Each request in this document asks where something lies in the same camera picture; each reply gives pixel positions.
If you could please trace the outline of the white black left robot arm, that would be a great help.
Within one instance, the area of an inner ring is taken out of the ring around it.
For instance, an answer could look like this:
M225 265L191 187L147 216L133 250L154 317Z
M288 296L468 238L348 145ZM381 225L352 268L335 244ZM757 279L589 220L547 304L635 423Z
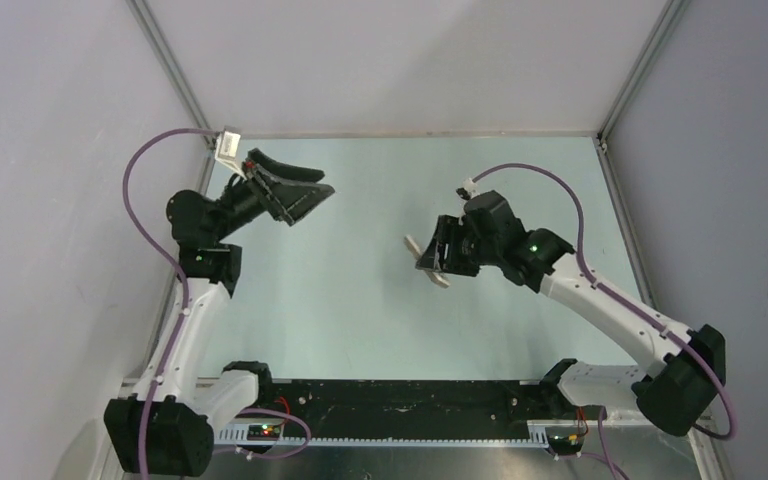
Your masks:
M148 366L125 398L111 400L104 423L124 471L200 476L207 469L217 430L246 410L264 416L276 403L267 365L230 367L203 394L198 369L219 314L233 298L242 249L226 238L263 214L293 226L330 197L319 169L276 161L250 150L221 195L176 192L166 218L178 253L174 306Z

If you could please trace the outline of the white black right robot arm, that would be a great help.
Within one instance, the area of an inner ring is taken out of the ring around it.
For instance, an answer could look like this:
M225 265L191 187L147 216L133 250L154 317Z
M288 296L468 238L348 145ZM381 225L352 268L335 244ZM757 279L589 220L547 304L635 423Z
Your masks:
M578 314L610 338L634 366L590 367L575 362L541 392L545 411L566 418L580 406L632 409L661 431L684 436L724 389L726 341L711 325L699 329L673 320L618 290L587 267L574 247L554 232L528 230L508 201L491 190L471 197L459 216L441 215L427 246L404 243L416 269L433 283L475 277L496 267Z

